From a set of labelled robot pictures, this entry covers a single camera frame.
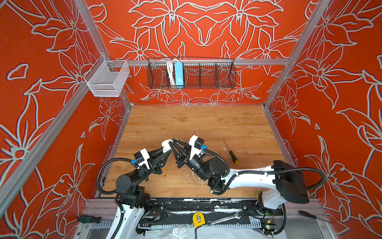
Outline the small white case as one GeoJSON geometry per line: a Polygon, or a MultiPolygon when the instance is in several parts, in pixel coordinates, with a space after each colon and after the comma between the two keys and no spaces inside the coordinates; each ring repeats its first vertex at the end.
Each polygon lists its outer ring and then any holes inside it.
{"type": "Polygon", "coordinates": [[[171,147],[170,147],[170,144],[169,144],[171,141],[172,141],[171,139],[167,139],[167,140],[162,142],[161,146],[162,146],[162,150],[163,151],[171,150],[171,147]]]}

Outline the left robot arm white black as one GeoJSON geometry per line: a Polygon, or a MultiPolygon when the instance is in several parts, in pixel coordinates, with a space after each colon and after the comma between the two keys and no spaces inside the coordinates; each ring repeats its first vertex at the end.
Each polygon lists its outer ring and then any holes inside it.
{"type": "Polygon", "coordinates": [[[164,146],[153,151],[142,149],[135,153],[133,160],[117,157],[106,161],[101,166],[96,176],[97,190],[104,195],[114,194],[114,201],[117,204],[115,218],[106,236],[108,239],[131,239],[140,223],[156,223],[163,219],[163,213],[160,213],[156,219],[143,219],[144,214],[152,209],[150,195],[145,193],[145,188],[140,186],[140,183],[148,181],[152,173],[162,174],[162,168],[171,153],[172,150],[164,146]],[[134,170],[120,175],[115,181],[115,189],[106,191],[100,185],[100,178],[105,168],[116,161],[128,162],[134,170]]]}

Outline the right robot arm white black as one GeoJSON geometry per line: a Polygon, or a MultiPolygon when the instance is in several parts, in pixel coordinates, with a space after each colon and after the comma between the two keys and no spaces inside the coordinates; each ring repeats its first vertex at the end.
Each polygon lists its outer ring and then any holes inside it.
{"type": "Polygon", "coordinates": [[[174,154],[178,168],[185,165],[199,179],[207,181],[210,192],[216,196],[239,187],[264,188],[255,207],[263,215],[278,208],[285,212],[286,202],[309,203],[308,191],[322,186],[327,179],[319,169],[293,167],[280,160],[258,169],[231,169],[222,156],[207,149],[204,140],[196,135],[189,142],[165,140],[162,150],[174,154]]]}

